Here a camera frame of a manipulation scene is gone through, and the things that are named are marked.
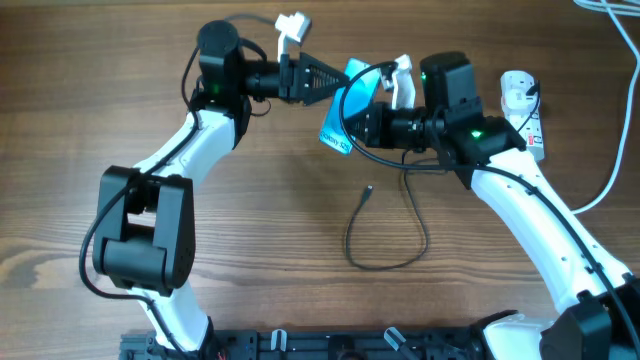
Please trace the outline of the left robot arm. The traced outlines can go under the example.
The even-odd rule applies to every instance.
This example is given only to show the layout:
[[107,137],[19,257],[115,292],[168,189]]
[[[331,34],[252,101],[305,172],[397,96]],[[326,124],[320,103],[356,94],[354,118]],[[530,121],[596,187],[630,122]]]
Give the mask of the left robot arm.
[[117,300],[141,304],[152,330],[121,339],[124,359],[253,359],[253,331],[216,331],[189,284],[195,253],[194,193],[214,165],[237,147],[256,102],[310,105],[348,82],[308,54],[292,58],[310,30],[302,14],[280,15],[277,56],[243,38],[233,17],[205,24],[190,63],[200,68],[183,96],[183,126],[158,151],[102,175],[97,215],[83,240],[79,270],[114,284]]

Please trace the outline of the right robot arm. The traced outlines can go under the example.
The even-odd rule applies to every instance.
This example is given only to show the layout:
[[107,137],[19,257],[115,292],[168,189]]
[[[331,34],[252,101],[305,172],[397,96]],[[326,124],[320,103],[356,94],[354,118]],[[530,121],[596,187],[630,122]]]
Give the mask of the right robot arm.
[[487,359],[635,359],[639,355],[639,280],[604,249],[542,175],[518,131],[484,114],[471,63],[445,52],[420,63],[422,107],[372,103],[341,115],[362,155],[377,149],[437,154],[505,223],[544,280],[557,317],[505,311],[477,322]]

